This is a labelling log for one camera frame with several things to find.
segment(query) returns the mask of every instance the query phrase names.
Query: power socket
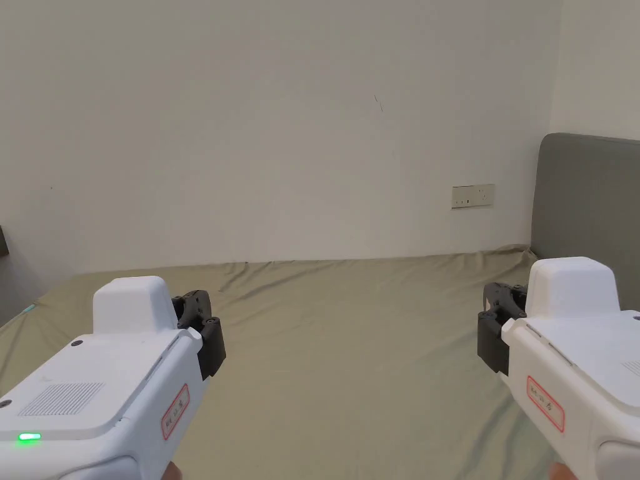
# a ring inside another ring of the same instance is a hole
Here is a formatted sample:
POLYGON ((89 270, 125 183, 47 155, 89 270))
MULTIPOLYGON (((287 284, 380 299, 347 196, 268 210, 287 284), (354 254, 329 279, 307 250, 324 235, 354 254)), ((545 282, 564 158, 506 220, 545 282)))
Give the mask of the power socket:
POLYGON ((468 185, 453 187, 451 191, 451 208, 488 207, 493 205, 495 185, 468 185))

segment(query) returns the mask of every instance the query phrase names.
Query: green led light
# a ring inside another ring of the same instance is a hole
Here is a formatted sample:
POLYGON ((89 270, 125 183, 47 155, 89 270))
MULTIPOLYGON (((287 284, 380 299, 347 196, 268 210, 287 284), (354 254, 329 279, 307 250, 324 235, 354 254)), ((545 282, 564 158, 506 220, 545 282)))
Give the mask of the green led light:
POLYGON ((21 442, 26 442, 28 440, 39 440, 42 438, 42 434, 40 433, 21 433, 18 435, 18 440, 21 442))

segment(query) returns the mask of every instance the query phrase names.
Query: red label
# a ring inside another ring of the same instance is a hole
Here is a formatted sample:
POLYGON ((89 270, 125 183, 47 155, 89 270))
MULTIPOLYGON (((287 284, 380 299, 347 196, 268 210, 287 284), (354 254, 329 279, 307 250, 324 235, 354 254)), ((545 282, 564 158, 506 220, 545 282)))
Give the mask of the red label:
POLYGON ((560 433, 564 433, 564 408, 530 376, 527 377, 527 395, 560 433))
POLYGON ((182 390, 176 395, 173 403, 162 417, 162 435, 166 440, 180 421, 180 417, 189 405, 189 387, 185 383, 182 390))

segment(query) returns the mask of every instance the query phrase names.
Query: speaker grille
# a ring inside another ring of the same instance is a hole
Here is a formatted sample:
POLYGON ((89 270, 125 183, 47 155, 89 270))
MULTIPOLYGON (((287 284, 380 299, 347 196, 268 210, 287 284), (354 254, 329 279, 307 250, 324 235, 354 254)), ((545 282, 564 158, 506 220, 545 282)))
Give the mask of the speaker grille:
POLYGON ((636 374, 640 377, 640 362, 637 360, 633 360, 631 362, 624 362, 622 364, 624 368, 629 370, 631 373, 636 374))
POLYGON ((49 385, 18 413, 19 417, 77 415, 104 383, 57 383, 49 385))

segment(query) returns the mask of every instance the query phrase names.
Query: hand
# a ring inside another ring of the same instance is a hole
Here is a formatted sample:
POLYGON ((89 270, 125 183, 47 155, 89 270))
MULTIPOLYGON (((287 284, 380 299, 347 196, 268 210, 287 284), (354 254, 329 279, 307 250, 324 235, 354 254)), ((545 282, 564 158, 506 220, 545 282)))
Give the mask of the hand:
POLYGON ((174 462, 170 462, 161 480, 182 480, 182 472, 174 462))
POLYGON ((562 463, 554 463, 549 469, 549 480, 578 480, 569 470, 569 467, 562 463))

